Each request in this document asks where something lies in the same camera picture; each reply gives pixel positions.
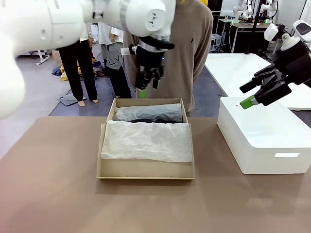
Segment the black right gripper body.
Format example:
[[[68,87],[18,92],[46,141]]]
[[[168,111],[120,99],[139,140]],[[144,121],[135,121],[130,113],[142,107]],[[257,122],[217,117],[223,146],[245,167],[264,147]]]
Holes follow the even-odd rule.
[[[311,52],[305,43],[299,41],[285,51],[277,50],[273,63],[286,84],[311,82]]]

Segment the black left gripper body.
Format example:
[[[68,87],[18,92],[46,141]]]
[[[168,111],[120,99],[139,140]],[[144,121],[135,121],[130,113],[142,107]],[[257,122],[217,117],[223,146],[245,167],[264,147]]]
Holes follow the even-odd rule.
[[[136,48],[136,61],[138,72],[147,72],[152,69],[164,72],[165,52],[167,50],[148,51],[141,46]]]

